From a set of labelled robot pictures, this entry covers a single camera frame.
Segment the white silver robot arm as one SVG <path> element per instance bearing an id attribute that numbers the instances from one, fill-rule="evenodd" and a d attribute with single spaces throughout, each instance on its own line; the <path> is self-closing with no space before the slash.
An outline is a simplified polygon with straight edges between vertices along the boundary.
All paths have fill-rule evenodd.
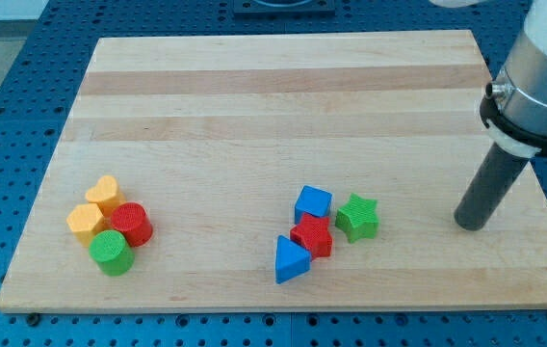
<path id="1" fill-rule="evenodd" d="M 485 96 L 516 127 L 547 137 L 547 0 L 533 1 Z"/>

